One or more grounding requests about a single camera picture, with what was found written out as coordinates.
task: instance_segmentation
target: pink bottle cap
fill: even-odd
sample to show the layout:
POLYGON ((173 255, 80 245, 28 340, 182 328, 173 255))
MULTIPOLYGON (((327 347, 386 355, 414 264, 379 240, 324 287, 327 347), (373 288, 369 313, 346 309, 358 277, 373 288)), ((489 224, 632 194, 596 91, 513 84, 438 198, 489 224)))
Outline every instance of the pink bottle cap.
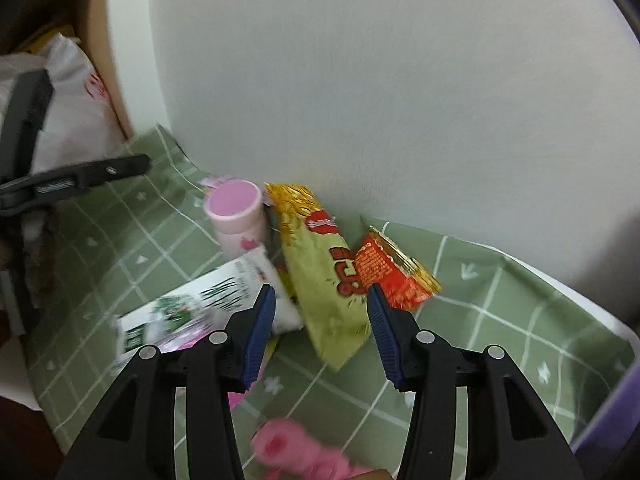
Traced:
POLYGON ((242 233, 263 214, 262 192, 248 180, 229 180, 209 193, 204 211, 218 231, 230 235, 242 233))

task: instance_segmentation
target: white plastic bag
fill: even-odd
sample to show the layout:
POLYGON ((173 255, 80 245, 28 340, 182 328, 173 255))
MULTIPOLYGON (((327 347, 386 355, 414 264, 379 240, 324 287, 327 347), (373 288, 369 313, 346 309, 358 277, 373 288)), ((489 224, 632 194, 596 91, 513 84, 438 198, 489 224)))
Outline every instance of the white plastic bag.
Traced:
POLYGON ((47 69, 55 90, 38 136, 32 173, 115 152, 124 140, 109 94, 93 65, 73 40, 55 35, 37 56, 0 56, 0 123, 16 78, 47 69))

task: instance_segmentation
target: metal screw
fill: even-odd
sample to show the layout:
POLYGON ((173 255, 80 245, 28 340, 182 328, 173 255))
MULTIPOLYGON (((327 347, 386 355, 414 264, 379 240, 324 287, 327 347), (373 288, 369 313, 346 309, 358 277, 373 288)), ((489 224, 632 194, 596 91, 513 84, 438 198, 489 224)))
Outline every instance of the metal screw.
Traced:
POLYGON ((499 346, 489 346, 487 353, 494 359, 502 359, 504 357, 504 350, 499 346))
POLYGON ((156 349, 152 346, 143 346, 138 355, 140 356, 140 359, 151 359, 156 355, 156 349))
POLYGON ((209 342, 214 345, 220 345, 228 339, 228 335, 223 330, 216 330, 209 334, 209 342))
POLYGON ((421 343, 425 343, 427 345, 436 341, 436 336, 428 330, 420 330, 420 332, 415 335, 415 338, 421 343))

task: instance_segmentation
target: purple object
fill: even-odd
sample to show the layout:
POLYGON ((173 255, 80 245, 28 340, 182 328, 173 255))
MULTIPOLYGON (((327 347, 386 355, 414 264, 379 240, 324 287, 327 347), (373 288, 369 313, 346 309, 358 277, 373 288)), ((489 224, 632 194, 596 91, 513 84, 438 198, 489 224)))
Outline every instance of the purple object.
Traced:
POLYGON ((601 478, 640 424, 640 359, 636 359, 581 436, 572 443, 585 480, 601 478))

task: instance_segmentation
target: red snack bag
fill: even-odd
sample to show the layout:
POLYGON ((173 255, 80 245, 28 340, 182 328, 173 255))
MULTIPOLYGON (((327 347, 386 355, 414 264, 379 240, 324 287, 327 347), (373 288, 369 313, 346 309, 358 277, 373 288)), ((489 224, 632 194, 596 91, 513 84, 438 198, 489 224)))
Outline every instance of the red snack bag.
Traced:
POLYGON ((415 258, 400 248, 375 227, 369 227, 354 258, 362 285, 369 288, 379 283, 389 305, 400 310, 415 310, 442 286, 415 258))

